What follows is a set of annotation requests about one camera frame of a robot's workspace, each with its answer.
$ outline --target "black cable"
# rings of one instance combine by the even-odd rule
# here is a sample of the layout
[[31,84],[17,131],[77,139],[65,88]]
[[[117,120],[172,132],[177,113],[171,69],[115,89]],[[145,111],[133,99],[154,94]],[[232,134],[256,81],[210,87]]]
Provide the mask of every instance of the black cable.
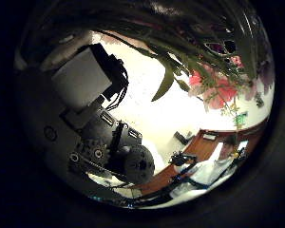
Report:
[[[128,75],[127,75],[125,68],[123,69],[123,72],[125,75],[125,79],[128,80]],[[124,96],[126,94],[126,91],[127,91],[127,85],[123,88],[123,91],[119,93],[119,95],[116,97],[116,99],[106,108],[106,110],[110,111],[110,110],[113,110],[114,108],[118,107],[119,104],[123,101]]]

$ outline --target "green leaf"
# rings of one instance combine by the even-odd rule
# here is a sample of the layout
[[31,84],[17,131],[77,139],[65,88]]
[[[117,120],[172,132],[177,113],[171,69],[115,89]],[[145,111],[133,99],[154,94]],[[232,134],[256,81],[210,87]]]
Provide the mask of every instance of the green leaf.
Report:
[[178,80],[178,79],[175,79],[175,81],[177,81],[177,83],[179,84],[180,88],[185,91],[185,92],[188,92],[190,90],[190,87],[189,85],[183,81],[183,80]]
[[250,79],[257,77],[257,29],[248,15],[238,4],[233,1],[220,0],[233,22],[235,28],[235,42],[237,54],[244,65]]
[[152,102],[157,101],[160,97],[162,97],[172,86],[174,81],[173,71],[171,70],[170,66],[165,66],[165,73],[161,85],[152,98]]

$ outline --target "pink flower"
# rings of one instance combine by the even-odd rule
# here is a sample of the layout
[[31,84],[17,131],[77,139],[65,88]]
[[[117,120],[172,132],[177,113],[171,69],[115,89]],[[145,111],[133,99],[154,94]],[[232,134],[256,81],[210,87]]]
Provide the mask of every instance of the pink flower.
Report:
[[202,97],[204,101],[208,101],[208,106],[212,109],[223,108],[225,102],[230,102],[236,95],[237,91],[229,84],[226,79],[217,80],[218,88],[207,89]]
[[233,56],[231,57],[231,61],[237,65],[238,67],[244,67],[243,63],[241,62],[239,56]]
[[[208,88],[203,92],[202,97],[205,108],[223,108],[225,102],[230,102],[237,95],[237,91],[229,84],[226,78],[217,77],[215,71],[211,67],[207,65],[204,65],[203,67],[210,73],[212,77],[215,78],[218,84],[217,89]],[[192,76],[189,78],[189,85],[189,96],[198,96],[202,93],[201,77],[200,74],[195,70],[192,72]]]

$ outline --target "cable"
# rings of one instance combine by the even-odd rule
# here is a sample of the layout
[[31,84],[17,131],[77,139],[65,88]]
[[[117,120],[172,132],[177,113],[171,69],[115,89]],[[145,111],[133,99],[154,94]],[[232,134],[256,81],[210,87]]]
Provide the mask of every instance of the cable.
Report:
[[[123,69],[123,72],[124,72],[124,75],[125,75],[125,79],[128,80],[128,75],[127,75],[127,72],[126,72],[125,68]],[[127,91],[127,85],[123,88],[123,91],[118,94],[118,96],[115,98],[115,100],[111,104],[108,105],[106,110],[110,111],[110,110],[113,110],[116,107],[118,107],[119,104],[123,101],[124,96],[126,94],[126,91]]]

